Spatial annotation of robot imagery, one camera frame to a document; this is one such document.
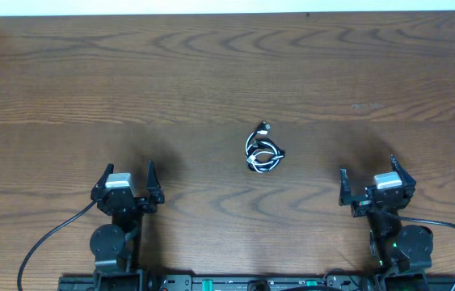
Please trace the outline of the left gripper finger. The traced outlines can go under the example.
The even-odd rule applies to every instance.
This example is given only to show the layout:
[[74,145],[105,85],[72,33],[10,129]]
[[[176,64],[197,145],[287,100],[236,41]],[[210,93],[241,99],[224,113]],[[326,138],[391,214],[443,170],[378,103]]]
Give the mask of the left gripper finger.
[[158,181],[156,175],[156,169],[154,161],[149,161],[147,180],[146,180],[146,190],[148,191],[150,198],[155,201],[156,204],[165,203],[165,195],[162,190],[162,187]]
[[95,186],[91,189],[91,198],[92,199],[103,199],[106,194],[106,182],[110,174],[113,173],[114,165],[112,163],[108,163],[106,166],[103,174],[99,178],[98,182]]

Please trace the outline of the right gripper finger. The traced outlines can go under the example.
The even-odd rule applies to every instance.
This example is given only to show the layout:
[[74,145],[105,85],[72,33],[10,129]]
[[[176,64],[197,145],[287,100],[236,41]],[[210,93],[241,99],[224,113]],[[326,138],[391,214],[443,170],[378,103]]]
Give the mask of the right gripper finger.
[[339,170],[339,173],[340,173],[339,206],[350,205],[352,202],[352,190],[347,170],[345,168],[341,168]]
[[412,176],[400,165],[399,161],[396,159],[394,155],[390,156],[390,165],[391,169],[396,172],[402,181],[402,185],[404,188],[408,188],[410,190],[414,190],[416,186],[416,181],[412,178]]

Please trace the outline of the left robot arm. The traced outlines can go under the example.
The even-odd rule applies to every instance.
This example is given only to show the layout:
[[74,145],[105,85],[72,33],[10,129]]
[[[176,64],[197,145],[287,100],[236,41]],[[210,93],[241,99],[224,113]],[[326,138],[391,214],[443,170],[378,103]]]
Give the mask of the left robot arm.
[[108,164],[91,190],[91,200],[112,221],[91,235],[90,249],[95,256],[94,290],[148,290],[152,283],[145,271],[133,266],[141,236],[142,218],[156,213],[165,202],[154,162],[150,161],[146,180],[147,196],[135,197],[132,175],[115,173]]

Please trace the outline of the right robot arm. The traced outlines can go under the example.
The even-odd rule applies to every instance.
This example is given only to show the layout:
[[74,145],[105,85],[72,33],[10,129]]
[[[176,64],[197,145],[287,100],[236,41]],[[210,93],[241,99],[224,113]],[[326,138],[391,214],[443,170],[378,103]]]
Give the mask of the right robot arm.
[[340,173],[339,205],[349,206],[353,217],[366,217],[369,244],[381,267],[362,286],[367,290],[428,290],[424,271],[432,266],[433,233],[419,225],[404,226],[398,211],[408,206],[416,181],[390,157],[391,171],[375,175],[373,185],[353,195],[348,172]]

